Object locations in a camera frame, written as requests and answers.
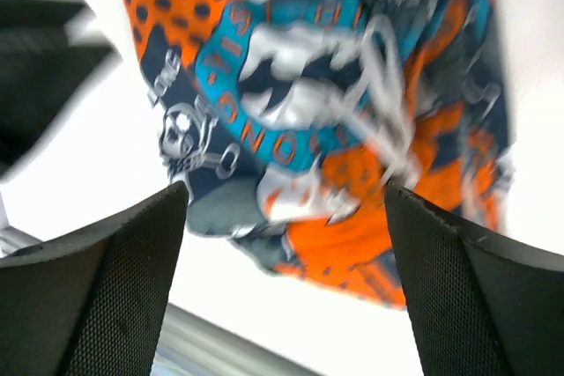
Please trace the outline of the aluminium rail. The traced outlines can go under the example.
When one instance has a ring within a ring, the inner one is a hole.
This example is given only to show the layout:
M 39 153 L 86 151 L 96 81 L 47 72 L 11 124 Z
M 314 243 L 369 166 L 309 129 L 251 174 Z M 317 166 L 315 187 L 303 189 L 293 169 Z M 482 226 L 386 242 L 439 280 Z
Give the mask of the aluminium rail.
M 169 304 L 151 374 L 315 375 L 316 372 Z

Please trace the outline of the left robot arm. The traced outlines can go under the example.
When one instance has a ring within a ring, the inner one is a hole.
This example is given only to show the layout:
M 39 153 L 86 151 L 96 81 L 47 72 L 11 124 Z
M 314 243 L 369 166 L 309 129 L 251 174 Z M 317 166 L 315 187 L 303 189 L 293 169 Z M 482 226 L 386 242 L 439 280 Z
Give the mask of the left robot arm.
M 74 92 L 114 49 L 76 44 L 67 25 L 84 0 L 1 0 L 1 174 L 41 139 Z

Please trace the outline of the colourful patterned shorts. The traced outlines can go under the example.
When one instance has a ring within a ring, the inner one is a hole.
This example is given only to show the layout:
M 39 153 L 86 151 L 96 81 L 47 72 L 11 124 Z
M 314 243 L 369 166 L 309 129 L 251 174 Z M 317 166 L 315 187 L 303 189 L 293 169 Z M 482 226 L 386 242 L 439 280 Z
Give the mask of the colourful patterned shorts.
M 389 183 L 500 227 L 494 0 L 123 1 L 189 232 L 401 308 Z

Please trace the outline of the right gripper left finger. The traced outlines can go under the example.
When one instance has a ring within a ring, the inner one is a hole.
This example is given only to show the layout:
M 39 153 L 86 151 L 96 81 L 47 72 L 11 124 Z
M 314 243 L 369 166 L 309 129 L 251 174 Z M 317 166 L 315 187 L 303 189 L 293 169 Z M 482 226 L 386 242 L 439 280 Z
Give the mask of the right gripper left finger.
M 4 375 L 150 373 L 182 243 L 187 189 L 1 260 Z

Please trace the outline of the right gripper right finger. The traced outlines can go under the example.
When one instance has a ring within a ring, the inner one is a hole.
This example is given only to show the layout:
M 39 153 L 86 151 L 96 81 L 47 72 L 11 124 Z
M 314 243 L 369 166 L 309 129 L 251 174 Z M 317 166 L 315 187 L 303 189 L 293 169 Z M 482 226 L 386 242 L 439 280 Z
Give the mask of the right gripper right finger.
M 426 375 L 563 372 L 563 258 L 391 184 L 385 210 Z

